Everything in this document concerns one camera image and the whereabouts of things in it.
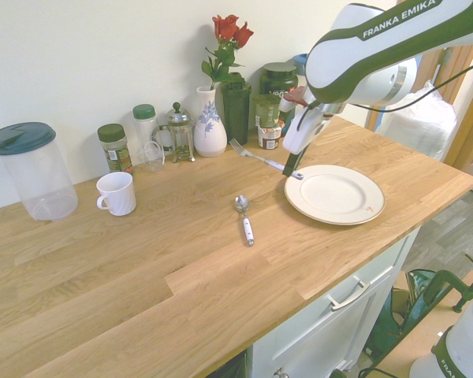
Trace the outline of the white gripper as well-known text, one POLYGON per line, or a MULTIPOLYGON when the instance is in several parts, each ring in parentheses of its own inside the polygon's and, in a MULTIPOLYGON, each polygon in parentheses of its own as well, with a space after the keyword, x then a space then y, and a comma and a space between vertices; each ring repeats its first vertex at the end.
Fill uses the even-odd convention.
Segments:
POLYGON ((321 133, 330 121, 331 113, 328 105, 319 105, 313 108, 304 107, 295 117, 285 134, 282 146, 291 153, 282 171, 284 176, 290 177, 296 172, 304 152, 303 150, 321 133))

